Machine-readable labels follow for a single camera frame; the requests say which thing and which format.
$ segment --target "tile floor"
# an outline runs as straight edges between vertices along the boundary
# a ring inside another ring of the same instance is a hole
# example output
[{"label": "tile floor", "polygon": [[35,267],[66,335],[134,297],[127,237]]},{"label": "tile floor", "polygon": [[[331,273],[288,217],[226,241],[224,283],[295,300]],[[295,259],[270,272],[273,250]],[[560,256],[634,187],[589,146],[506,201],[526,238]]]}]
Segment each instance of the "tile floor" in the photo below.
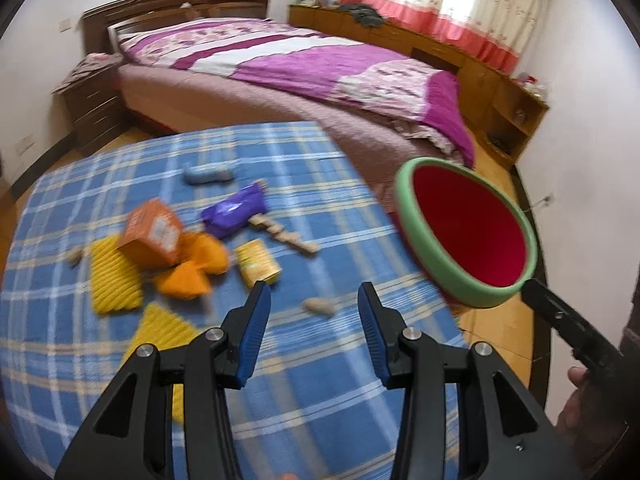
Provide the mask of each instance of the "tile floor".
[{"label": "tile floor", "polygon": [[[152,138],[150,135],[132,128],[115,140],[112,140],[100,153],[114,150],[141,140]],[[482,148],[476,145],[475,170],[494,186],[516,200],[515,190],[509,172],[500,167]],[[73,150],[54,164],[49,171],[80,160],[82,155]],[[31,190],[28,190],[15,203],[5,194],[0,198],[0,272],[4,274],[6,255],[11,245],[17,220],[26,204]],[[533,314],[520,301],[519,296],[490,309],[476,310],[464,306],[454,306],[460,328],[469,343],[478,340],[490,342],[500,355],[513,368],[520,380],[529,385],[531,357],[533,348]]]}]

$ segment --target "silver screw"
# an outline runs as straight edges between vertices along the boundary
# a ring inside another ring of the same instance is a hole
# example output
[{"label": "silver screw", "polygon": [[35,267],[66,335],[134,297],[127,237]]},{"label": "silver screw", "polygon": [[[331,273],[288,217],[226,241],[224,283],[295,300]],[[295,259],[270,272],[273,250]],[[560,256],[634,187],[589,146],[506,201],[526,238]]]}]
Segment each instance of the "silver screw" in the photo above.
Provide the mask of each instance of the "silver screw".
[{"label": "silver screw", "polygon": [[209,328],[209,330],[207,330],[204,335],[204,337],[206,337],[209,341],[219,341],[224,336],[225,331],[218,327]]},{"label": "silver screw", "polygon": [[139,357],[149,357],[153,352],[154,348],[149,343],[144,343],[136,348],[136,354],[138,354]]},{"label": "silver screw", "polygon": [[415,326],[408,326],[407,328],[402,330],[402,335],[410,341],[416,341],[417,339],[420,339],[420,336],[422,336],[422,332]]},{"label": "silver screw", "polygon": [[490,355],[491,352],[494,351],[494,349],[491,348],[491,345],[489,343],[485,343],[484,341],[477,343],[474,348],[476,349],[476,352],[481,356]]}]

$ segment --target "purple package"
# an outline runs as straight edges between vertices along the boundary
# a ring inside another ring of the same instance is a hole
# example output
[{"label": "purple package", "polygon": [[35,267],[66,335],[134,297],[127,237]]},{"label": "purple package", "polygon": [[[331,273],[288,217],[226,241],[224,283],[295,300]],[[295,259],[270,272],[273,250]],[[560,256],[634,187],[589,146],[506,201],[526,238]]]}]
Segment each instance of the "purple package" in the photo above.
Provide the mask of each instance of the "purple package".
[{"label": "purple package", "polygon": [[266,212],[264,193],[260,185],[254,182],[222,202],[203,209],[200,217],[207,233],[223,238],[244,227],[253,215]]}]

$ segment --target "green and red basin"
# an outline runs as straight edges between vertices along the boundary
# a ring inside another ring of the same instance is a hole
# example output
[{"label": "green and red basin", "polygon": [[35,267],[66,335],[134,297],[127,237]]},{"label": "green and red basin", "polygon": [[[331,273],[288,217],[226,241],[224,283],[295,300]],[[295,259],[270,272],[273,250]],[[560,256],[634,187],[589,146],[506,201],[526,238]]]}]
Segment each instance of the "green and red basin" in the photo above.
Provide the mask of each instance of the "green and red basin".
[{"label": "green and red basin", "polygon": [[444,291],[479,308],[504,303],[536,267],[522,211],[484,178],[439,158],[396,174],[397,222],[415,258]]}]

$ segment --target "gray-blue object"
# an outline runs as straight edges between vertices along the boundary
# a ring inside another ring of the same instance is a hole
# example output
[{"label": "gray-blue object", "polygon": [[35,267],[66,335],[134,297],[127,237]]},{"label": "gray-blue object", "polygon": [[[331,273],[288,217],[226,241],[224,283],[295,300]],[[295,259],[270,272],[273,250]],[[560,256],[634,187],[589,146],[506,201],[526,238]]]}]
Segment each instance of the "gray-blue object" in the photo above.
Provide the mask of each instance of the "gray-blue object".
[{"label": "gray-blue object", "polygon": [[225,164],[212,166],[205,164],[203,166],[187,166],[182,167],[182,176],[184,181],[190,186],[199,186],[208,182],[228,182],[234,179],[234,173],[231,168]]}]

